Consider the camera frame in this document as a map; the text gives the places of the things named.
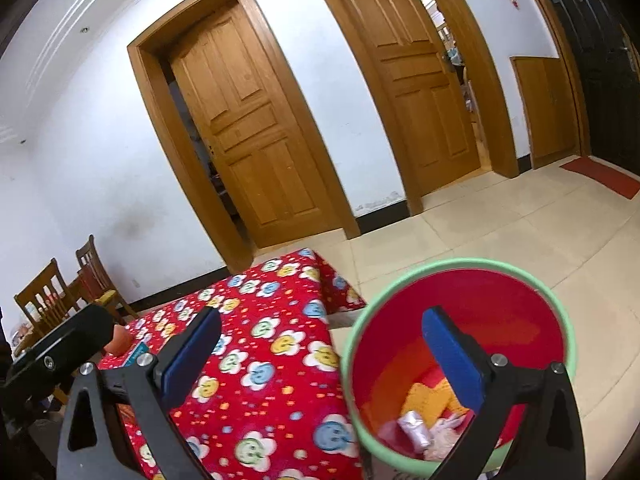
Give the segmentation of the pink wrapper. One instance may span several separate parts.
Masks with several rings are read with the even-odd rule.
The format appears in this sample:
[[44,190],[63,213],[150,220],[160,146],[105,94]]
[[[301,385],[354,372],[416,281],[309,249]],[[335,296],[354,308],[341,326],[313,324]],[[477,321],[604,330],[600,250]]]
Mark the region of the pink wrapper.
[[471,413],[466,413],[464,416],[451,415],[447,418],[437,419],[432,428],[427,428],[428,445],[426,448],[419,448],[413,442],[413,436],[416,435],[416,432],[414,430],[407,432],[400,426],[398,420],[386,422],[378,430],[378,440],[401,455],[419,460],[440,462],[452,451],[472,418]]

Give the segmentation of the yellow mesh cloth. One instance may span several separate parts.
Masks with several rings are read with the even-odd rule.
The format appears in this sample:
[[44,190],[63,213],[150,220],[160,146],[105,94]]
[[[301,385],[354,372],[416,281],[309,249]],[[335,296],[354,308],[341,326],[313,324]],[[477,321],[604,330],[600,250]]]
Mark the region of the yellow mesh cloth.
[[411,411],[417,412],[424,422],[433,425],[446,411],[450,411],[451,414],[465,415],[469,409],[460,403],[454,394],[454,389],[444,378],[435,387],[429,387],[420,382],[413,384],[402,404],[400,414],[405,415]]

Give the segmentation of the clear plastic bag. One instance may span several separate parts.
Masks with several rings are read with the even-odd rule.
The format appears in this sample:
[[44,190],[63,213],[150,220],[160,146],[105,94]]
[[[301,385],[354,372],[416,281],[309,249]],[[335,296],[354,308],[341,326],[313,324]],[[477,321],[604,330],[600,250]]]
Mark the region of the clear plastic bag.
[[414,452],[424,453],[433,444],[431,431],[417,411],[408,411],[401,415],[397,422],[410,440]]

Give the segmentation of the wooden chair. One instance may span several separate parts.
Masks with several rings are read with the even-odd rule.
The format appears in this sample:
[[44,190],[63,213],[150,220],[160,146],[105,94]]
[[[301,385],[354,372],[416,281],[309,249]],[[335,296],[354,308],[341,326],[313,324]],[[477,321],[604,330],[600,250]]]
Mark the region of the wooden chair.
[[114,316],[117,323],[124,325],[125,321],[119,312],[124,309],[133,318],[138,318],[136,311],[120,294],[96,250],[94,235],[90,234],[85,245],[76,250],[76,258],[79,263],[78,278],[84,291],[88,294],[89,301],[104,307]]
[[80,310],[55,258],[14,296],[14,300],[40,337]]

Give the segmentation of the red bin with green rim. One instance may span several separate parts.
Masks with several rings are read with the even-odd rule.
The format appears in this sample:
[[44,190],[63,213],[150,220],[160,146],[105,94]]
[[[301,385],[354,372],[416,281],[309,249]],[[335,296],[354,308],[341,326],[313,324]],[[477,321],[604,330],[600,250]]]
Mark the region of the red bin with green rim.
[[[515,366],[543,370],[560,362],[572,382],[577,356],[573,326],[562,304],[543,282],[510,264],[442,260],[391,284],[352,329],[342,362],[343,388],[358,439],[375,463],[423,479],[435,479],[442,460],[401,455],[378,440],[378,430],[398,420],[413,384],[435,387],[446,378],[422,335],[423,313],[432,307],[445,310],[486,353],[502,354]],[[524,412],[523,405],[512,408],[480,476],[498,474]]]

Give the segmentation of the red smiley flower tablecloth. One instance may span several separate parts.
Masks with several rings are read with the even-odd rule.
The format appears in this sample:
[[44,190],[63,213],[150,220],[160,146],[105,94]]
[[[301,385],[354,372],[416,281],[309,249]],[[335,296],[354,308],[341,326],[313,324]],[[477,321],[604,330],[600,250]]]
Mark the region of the red smiley flower tablecloth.
[[363,308],[309,248],[165,304],[127,325],[130,347],[102,370],[157,354],[198,312],[221,335],[172,421],[213,479],[359,479],[359,448],[330,330]]

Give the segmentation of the red door mat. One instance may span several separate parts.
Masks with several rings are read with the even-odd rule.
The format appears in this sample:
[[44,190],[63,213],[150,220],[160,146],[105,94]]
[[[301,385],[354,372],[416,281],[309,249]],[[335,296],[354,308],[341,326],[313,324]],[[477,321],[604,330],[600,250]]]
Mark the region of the red door mat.
[[589,157],[575,158],[562,164],[561,168],[596,181],[627,200],[632,200],[640,191],[640,183],[637,179]]

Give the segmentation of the left wooden door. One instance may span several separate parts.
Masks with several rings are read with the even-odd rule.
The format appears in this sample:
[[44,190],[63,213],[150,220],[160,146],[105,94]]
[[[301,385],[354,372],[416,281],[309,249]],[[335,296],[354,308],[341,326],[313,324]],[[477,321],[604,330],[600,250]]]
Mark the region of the left wooden door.
[[259,248],[359,234],[256,0],[183,0],[128,54],[168,162],[231,271],[247,269]]

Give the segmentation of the wooden door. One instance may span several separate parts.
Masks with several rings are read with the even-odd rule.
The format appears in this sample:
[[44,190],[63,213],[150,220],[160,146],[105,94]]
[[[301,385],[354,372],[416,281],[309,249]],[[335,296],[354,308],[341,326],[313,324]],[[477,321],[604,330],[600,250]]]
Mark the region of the wooden door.
[[259,248],[359,234],[256,0],[183,0],[128,54],[168,162],[231,271],[247,269]]
[[[412,214],[422,198],[480,168],[456,71],[421,0],[324,0],[366,80]],[[492,170],[518,175],[502,85],[465,0],[436,0],[469,69]]]

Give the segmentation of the middle wooden door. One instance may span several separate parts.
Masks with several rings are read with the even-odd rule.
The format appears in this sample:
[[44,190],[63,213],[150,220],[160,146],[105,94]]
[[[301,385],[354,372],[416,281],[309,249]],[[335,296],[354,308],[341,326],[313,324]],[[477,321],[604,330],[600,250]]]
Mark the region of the middle wooden door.
[[[480,168],[456,71],[421,0],[324,0],[366,80],[412,214],[422,198]],[[502,85],[465,0],[436,0],[469,69],[492,170],[518,175]]]

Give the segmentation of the black entrance door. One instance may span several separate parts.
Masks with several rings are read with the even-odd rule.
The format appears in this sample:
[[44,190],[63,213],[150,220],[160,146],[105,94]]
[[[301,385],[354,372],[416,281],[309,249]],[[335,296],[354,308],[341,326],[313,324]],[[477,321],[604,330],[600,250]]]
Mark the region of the black entrance door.
[[590,152],[639,172],[639,52],[613,0],[540,0],[570,47],[589,124]]

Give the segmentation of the low wooden wall panel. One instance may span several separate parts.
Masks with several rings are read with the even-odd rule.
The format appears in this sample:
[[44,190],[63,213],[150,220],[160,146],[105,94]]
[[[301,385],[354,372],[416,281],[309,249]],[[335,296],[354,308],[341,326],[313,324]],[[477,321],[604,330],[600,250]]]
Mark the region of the low wooden wall panel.
[[574,94],[560,58],[511,58],[526,119],[530,158],[535,169],[579,148]]

